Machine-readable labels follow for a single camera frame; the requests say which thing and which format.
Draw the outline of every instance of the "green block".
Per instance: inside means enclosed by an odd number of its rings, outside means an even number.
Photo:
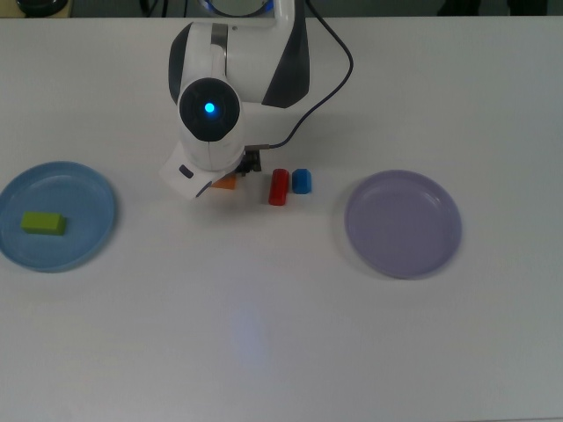
[[[66,228],[66,219],[56,213],[24,212],[20,227],[32,235],[62,236]]]

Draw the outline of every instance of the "blue plate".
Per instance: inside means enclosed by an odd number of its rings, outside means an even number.
[[[66,218],[63,236],[29,235],[25,211]],[[112,189],[96,171],[71,162],[38,165],[0,194],[0,251],[16,264],[42,272],[68,270],[91,257],[109,235],[115,216]]]
[[[378,271],[417,279],[454,256],[462,224],[456,203],[434,180],[391,170],[372,175],[352,193],[346,231],[356,251]]]

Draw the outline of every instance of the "black cable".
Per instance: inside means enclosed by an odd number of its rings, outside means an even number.
[[[149,13],[147,13],[147,18],[150,18],[150,15],[152,15],[152,12],[155,10],[155,7],[157,7],[158,4],[158,0],[155,0],[155,3],[152,4],[152,6],[149,9]]]
[[[166,18],[166,13],[168,12],[168,0],[164,0],[162,3],[162,14],[160,15],[161,18]]]
[[[340,37],[336,34],[336,32],[320,16],[320,14],[317,12],[317,10],[311,4],[311,0],[305,0],[305,2],[307,3],[307,6],[311,10],[312,14],[315,15],[315,18],[318,19],[320,24],[325,27],[325,29],[328,31],[328,33],[330,33],[332,35],[332,37],[336,40],[336,42],[338,42],[339,45],[342,47],[342,49],[344,50],[344,52],[348,56],[348,60],[350,61],[350,66],[348,68],[348,72],[347,72],[346,76],[344,76],[344,79],[342,79],[342,82],[340,82],[339,85],[330,94],[328,94],[326,97],[321,99],[316,105],[314,105],[307,113],[305,113],[303,115],[303,117],[297,122],[297,124],[295,125],[295,127],[293,128],[291,133],[289,133],[289,136],[284,141],[282,141],[280,143],[276,143],[274,145],[270,145],[270,147],[269,147],[270,149],[280,148],[280,147],[284,146],[286,143],[288,143],[291,140],[291,138],[293,138],[293,135],[296,134],[297,129],[303,124],[303,122],[309,116],[311,116],[315,110],[317,110],[319,107],[321,107],[326,101],[331,99],[334,96],[334,94],[336,94],[338,91],[340,91],[340,88],[342,88],[346,84],[346,82],[350,78],[350,75],[352,75],[352,70],[354,70],[354,57],[352,57],[352,53],[350,53],[350,50],[348,49],[348,47],[346,47],[346,44],[344,44],[344,41],[340,39]]]

